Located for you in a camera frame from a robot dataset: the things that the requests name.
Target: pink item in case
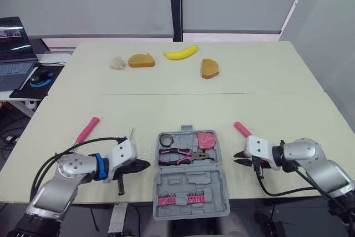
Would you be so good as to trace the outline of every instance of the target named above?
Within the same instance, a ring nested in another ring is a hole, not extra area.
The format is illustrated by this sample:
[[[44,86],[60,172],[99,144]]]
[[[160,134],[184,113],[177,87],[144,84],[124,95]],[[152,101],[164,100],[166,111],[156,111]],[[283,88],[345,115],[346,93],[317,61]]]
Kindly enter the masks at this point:
[[[204,195],[190,195],[187,197],[187,202],[189,204],[204,203],[205,196]]]
[[[91,121],[89,122],[89,124],[85,127],[85,129],[77,137],[77,140],[75,141],[75,144],[82,143],[87,138],[87,136],[92,132],[92,130],[94,129],[95,125],[99,121],[100,121],[100,119],[97,118],[97,117],[92,118]]]
[[[175,196],[162,197],[158,199],[158,206],[175,205]]]
[[[237,130],[246,138],[249,135],[251,135],[251,133],[243,126],[243,124],[241,124],[240,122],[236,122],[234,123],[234,127],[237,128]]]
[[[212,133],[197,133],[197,139],[201,150],[212,149],[216,144],[216,138]]]

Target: banana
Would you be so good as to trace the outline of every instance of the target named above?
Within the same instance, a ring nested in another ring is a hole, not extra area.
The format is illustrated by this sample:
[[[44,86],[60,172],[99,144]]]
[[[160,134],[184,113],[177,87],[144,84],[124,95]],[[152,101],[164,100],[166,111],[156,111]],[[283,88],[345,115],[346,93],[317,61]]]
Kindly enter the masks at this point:
[[[183,58],[187,58],[194,54],[197,50],[199,49],[199,46],[193,45],[191,47],[188,47],[184,50],[181,51],[176,51],[176,52],[163,52],[164,56],[166,56],[168,59],[171,60],[179,60]]]

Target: toast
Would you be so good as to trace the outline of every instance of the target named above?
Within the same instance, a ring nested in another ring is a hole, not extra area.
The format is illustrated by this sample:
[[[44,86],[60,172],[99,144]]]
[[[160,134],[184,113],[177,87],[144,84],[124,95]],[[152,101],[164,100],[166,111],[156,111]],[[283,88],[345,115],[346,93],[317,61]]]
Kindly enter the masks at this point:
[[[218,63],[212,59],[204,58],[201,64],[202,78],[211,79],[219,74]]]
[[[149,53],[147,53],[147,55],[136,54],[128,59],[128,65],[130,65],[131,68],[153,67],[155,61]]]

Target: table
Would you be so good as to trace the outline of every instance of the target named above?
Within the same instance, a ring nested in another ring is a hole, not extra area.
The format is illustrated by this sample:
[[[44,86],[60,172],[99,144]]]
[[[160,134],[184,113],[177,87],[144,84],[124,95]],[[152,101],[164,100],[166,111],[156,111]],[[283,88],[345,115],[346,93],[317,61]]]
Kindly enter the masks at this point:
[[[66,95],[46,97],[34,114],[0,172],[0,201],[27,202],[39,166],[54,152],[70,147],[93,116],[101,121],[89,139],[129,136],[136,129],[139,158],[152,166],[124,175],[126,194],[118,197],[117,184],[93,181],[79,187],[76,203],[152,201],[156,166],[156,138],[160,132],[179,130],[182,124],[217,132],[223,169],[231,199],[265,198],[252,168],[235,164],[245,138],[233,127],[241,121],[254,134],[278,143],[312,138],[323,145],[327,158],[353,178],[354,134],[326,93],[184,94],[184,95]],[[113,141],[82,147],[78,153],[105,155]],[[48,173],[52,177],[54,168]],[[280,192],[306,186],[295,173],[265,171],[268,190]],[[289,196],[317,195],[303,191]]]
[[[197,43],[199,51],[168,60],[163,51],[191,43],[82,42],[51,94],[225,94],[322,92],[323,89],[290,42]],[[111,60],[150,53],[153,68],[111,69]],[[201,78],[201,61],[218,62],[220,74]]]
[[[37,54],[38,61],[41,63],[53,63],[53,62],[68,62],[70,58],[70,54]],[[36,68],[33,68],[29,76],[27,77],[26,80],[28,80],[31,75],[36,71]],[[10,98],[10,95],[12,94],[13,90],[10,91],[3,91],[0,92],[0,101],[3,102],[9,102],[11,105],[19,109],[22,113],[25,115],[32,117],[33,116],[33,111],[26,107],[22,103],[22,101],[39,101],[41,99],[37,98]]]

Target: computer mouse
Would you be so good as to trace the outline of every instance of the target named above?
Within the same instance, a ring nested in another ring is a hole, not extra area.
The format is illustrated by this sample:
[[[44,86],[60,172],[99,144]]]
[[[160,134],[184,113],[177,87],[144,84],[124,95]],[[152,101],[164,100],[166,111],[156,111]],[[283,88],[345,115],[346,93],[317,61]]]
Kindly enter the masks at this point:
[[[32,84],[40,84],[45,82],[48,79],[48,71],[47,70],[40,70],[40,71],[36,71],[32,74],[32,76],[30,77],[29,81]]]

